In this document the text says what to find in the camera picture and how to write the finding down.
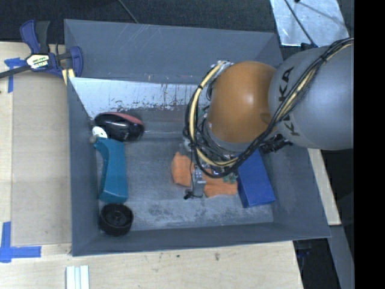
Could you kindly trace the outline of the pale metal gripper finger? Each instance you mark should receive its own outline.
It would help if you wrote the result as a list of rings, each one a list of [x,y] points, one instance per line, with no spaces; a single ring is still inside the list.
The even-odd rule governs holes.
[[[194,170],[193,173],[191,174],[191,187],[189,190],[185,192],[184,199],[190,199],[193,197],[198,197],[198,186],[197,186],[197,173]]]
[[[206,180],[204,173],[198,169],[197,170],[197,196],[202,197],[204,195],[204,189],[206,185]]]

